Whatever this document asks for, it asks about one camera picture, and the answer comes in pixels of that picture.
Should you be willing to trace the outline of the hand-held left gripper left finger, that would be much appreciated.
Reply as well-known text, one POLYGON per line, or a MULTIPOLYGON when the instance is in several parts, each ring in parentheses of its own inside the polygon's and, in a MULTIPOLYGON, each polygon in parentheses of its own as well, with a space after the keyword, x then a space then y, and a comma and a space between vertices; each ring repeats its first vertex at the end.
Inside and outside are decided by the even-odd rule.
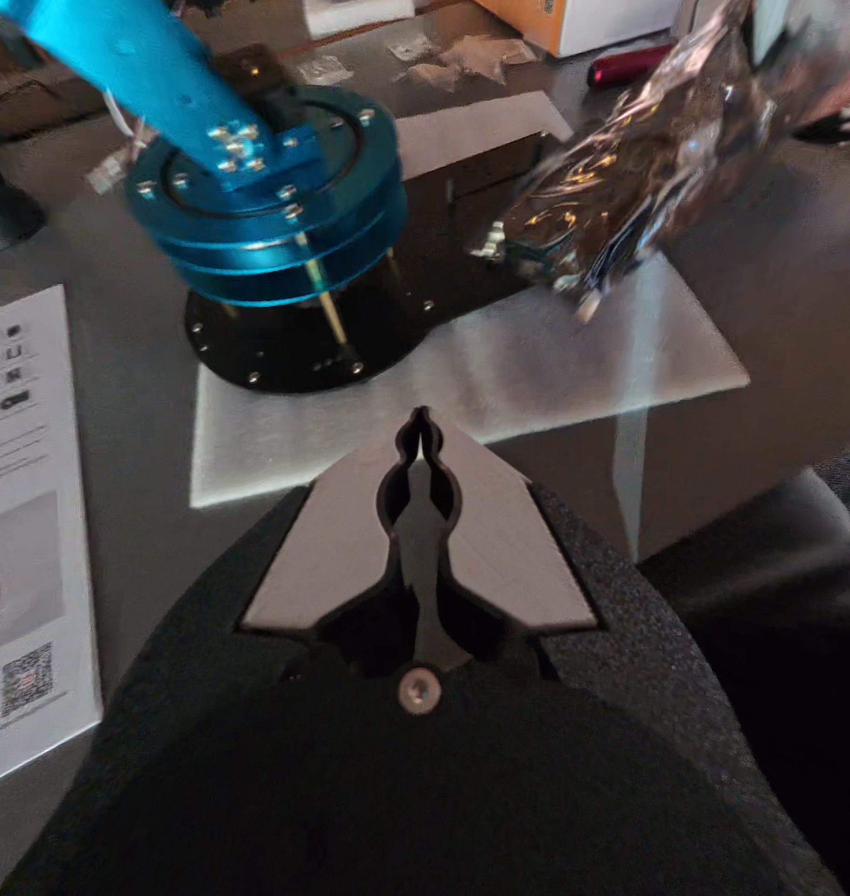
POLYGON ((314 631, 374 593, 399 563, 396 522, 419 454, 414 408, 309 487, 241 620, 246 631, 314 631))

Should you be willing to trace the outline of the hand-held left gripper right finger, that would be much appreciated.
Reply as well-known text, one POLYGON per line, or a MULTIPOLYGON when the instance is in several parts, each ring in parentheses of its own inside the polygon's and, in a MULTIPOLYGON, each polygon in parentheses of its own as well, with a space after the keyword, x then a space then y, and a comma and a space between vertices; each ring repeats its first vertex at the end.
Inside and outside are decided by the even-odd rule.
POLYGON ((531 480, 434 409, 422 409, 439 572, 470 606, 520 632, 595 630, 598 616, 531 480))

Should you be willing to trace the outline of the silver foil bag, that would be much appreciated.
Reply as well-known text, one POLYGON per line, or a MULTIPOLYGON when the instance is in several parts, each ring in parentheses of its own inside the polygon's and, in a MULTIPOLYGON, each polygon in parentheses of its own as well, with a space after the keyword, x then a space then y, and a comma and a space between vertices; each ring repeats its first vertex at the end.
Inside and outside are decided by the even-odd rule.
POLYGON ((705 2, 643 86, 523 177, 466 247, 582 308, 731 191, 804 106, 828 2, 705 2))

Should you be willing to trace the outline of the red electric screwdriver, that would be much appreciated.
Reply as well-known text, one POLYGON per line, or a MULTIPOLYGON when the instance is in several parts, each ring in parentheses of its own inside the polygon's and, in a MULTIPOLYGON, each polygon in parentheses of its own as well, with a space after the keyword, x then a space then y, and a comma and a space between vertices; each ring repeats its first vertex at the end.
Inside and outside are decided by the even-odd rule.
POLYGON ((587 86, 593 91, 604 91, 633 84, 654 72, 674 46, 667 42, 599 56, 587 70, 587 86))

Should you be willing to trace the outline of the person's right hand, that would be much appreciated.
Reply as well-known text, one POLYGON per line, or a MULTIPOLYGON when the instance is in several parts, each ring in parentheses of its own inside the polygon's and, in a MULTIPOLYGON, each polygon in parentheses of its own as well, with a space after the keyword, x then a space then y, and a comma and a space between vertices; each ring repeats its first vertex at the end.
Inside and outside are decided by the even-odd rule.
POLYGON ((850 106, 850 46, 834 37, 791 41, 780 55, 772 128, 794 133, 850 106))

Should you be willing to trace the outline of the white foam sheet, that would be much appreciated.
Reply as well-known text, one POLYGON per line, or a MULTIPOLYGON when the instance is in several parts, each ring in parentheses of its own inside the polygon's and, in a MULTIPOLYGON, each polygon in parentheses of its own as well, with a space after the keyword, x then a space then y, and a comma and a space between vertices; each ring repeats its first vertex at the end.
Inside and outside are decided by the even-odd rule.
POLYGON ((498 442, 746 387, 750 377, 661 252, 582 322, 539 287, 443 323, 361 385, 266 395, 198 367, 190 506, 315 478, 403 411, 445 411, 498 442))

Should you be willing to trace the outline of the person's grey pants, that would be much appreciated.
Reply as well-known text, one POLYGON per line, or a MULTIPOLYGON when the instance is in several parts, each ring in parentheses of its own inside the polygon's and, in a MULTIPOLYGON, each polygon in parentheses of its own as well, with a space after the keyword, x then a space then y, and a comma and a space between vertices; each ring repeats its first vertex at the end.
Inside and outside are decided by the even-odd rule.
POLYGON ((850 514, 811 471, 639 568, 695 630, 727 624, 850 634, 850 514))

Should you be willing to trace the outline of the printed instruction manual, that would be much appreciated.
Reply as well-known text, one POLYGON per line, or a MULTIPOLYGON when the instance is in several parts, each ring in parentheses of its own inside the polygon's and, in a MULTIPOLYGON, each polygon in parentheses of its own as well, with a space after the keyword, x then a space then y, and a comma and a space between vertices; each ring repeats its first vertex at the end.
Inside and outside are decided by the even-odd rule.
POLYGON ((0 780, 100 722, 65 293, 0 308, 0 780))

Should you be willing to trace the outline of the person's black clothing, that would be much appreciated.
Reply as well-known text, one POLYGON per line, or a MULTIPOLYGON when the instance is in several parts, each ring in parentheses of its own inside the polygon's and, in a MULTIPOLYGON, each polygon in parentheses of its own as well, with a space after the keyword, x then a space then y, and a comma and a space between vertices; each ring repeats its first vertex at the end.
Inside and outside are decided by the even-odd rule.
POLYGON ((850 618, 715 613, 688 627, 778 800, 850 894, 850 618))

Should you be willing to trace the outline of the clear bag with white parts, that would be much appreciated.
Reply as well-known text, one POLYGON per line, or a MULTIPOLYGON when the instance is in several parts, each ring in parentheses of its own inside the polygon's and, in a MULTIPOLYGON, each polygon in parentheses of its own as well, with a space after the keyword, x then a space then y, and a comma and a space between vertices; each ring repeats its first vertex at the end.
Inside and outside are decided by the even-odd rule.
POLYGON ((131 162, 131 148, 121 147, 106 155, 83 179, 97 196, 105 196, 124 180, 131 162))

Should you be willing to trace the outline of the dark round object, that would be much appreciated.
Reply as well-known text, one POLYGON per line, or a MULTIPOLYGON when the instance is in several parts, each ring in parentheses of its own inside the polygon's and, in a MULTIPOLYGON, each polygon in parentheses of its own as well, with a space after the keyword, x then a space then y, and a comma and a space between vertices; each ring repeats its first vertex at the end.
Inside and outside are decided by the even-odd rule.
POLYGON ((38 203, 0 173, 0 252, 28 241, 46 224, 38 203))

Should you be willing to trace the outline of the orange and white cardboard box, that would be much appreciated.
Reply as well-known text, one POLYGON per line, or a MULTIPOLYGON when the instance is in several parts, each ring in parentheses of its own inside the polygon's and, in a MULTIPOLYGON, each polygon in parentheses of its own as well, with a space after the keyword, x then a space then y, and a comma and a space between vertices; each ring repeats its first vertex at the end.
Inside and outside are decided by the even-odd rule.
POLYGON ((554 58, 580 55, 668 30, 681 1, 478 1, 554 58))

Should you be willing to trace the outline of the white foam packing insert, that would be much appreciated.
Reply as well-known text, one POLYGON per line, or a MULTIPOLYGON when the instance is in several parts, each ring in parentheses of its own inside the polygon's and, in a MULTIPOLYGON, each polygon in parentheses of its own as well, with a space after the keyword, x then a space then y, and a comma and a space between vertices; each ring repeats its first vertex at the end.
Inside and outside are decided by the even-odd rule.
POLYGON ((301 6, 307 31, 314 40, 406 20, 416 14, 414 1, 302 1, 301 6))

